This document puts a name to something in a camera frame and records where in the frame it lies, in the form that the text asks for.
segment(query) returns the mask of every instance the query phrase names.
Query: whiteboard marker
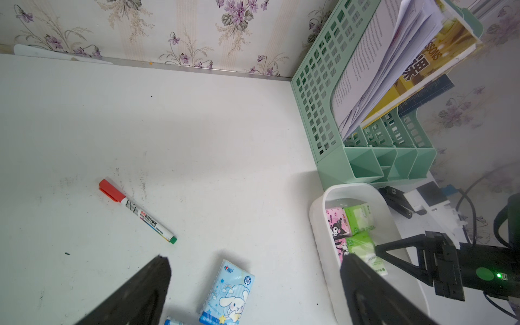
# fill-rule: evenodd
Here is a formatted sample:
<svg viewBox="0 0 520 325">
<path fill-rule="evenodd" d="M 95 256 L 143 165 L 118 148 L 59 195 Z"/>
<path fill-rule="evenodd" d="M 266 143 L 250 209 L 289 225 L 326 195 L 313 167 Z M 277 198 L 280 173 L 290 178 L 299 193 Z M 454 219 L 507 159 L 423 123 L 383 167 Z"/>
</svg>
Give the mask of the whiteboard marker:
<svg viewBox="0 0 520 325">
<path fill-rule="evenodd" d="M 168 242 L 175 244 L 177 238 L 175 238 L 175 236 L 173 236 L 173 234 L 168 229 L 158 223 L 157 220 L 150 217 L 148 213 L 139 208 L 134 202 L 130 201 L 123 193 L 119 192 L 118 189 L 116 189 L 106 179 L 99 183 L 99 189 L 115 202 L 119 202 L 130 209 L 130 211 L 135 213 L 139 218 L 141 218 L 141 220 L 147 223 L 148 226 L 152 227 L 153 230 L 157 231 L 157 233 L 159 233 Z"/>
</svg>

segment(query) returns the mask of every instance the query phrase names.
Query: pocket tissue pack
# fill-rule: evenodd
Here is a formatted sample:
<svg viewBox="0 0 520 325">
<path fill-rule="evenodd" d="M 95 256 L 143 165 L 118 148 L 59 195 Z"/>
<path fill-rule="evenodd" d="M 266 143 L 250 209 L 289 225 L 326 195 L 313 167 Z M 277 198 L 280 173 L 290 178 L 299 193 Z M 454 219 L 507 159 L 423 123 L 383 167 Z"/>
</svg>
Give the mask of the pocket tissue pack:
<svg viewBox="0 0 520 325">
<path fill-rule="evenodd" d="M 367 263 L 377 274 L 388 275 L 383 260 L 376 256 L 375 245 L 367 231 L 360 232 L 350 238 L 346 238 L 348 254 L 356 254 L 363 262 Z"/>
<path fill-rule="evenodd" d="M 348 246 L 345 238 L 334 240 L 336 245 L 337 255 L 340 258 L 340 263 L 343 263 L 343 255 L 348 255 Z"/>
<path fill-rule="evenodd" d="M 240 323 L 254 280 L 254 275 L 223 260 L 199 322 L 205 325 Z"/>
<path fill-rule="evenodd" d="M 355 235 L 362 231 L 375 229 L 374 216 L 367 203 L 349 206 L 344 209 L 350 224 L 351 235 Z"/>
<path fill-rule="evenodd" d="M 351 236 L 350 225 L 347 220 L 347 215 L 341 207 L 333 207 L 327 209 L 327 218 L 329 219 L 330 231 L 334 240 Z"/>
<path fill-rule="evenodd" d="M 186 323 L 183 323 L 181 321 L 177 321 L 175 319 L 171 319 L 170 317 L 167 317 L 164 321 L 164 325 L 187 325 Z"/>
</svg>

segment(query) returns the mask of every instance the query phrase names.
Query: green file organizer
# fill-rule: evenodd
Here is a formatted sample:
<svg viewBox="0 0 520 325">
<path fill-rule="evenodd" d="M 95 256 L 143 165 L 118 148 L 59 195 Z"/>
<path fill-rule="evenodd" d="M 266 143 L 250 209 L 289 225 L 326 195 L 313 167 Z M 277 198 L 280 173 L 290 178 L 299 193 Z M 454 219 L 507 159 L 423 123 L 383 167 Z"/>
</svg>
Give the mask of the green file organizer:
<svg viewBox="0 0 520 325">
<path fill-rule="evenodd" d="M 395 108 L 344 142 L 337 129 L 330 107 L 334 88 L 380 1 L 340 0 L 291 81 L 323 189 L 412 183 L 426 177 L 437 153 L 416 111 L 400 118 Z"/>
</svg>

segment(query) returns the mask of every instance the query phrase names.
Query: paper stack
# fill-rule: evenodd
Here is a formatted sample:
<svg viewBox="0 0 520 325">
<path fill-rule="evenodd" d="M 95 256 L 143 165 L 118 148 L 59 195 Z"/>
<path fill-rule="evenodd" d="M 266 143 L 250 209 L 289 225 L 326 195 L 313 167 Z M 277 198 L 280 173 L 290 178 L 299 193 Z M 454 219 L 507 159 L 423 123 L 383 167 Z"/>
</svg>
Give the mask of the paper stack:
<svg viewBox="0 0 520 325">
<path fill-rule="evenodd" d="M 381 0 L 332 95 L 332 113 L 347 138 L 441 30 L 434 0 Z"/>
</svg>

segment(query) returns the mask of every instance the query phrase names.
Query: white desk surface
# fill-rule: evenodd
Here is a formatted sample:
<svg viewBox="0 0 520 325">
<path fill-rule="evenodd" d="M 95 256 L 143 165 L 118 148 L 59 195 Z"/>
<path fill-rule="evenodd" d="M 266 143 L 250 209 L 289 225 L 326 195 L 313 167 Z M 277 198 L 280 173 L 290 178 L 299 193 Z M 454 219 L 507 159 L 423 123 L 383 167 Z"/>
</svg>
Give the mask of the white desk surface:
<svg viewBox="0 0 520 325">
<path fill-rule="evenodd" d="M 0 94 L 0 323 L 74 324 L 158 254 L 162 320 L 197 324 L 225 258 L 256 275 L 244 325 L 336 323 L 288 82 L 0 55 Z"/>
</svg>

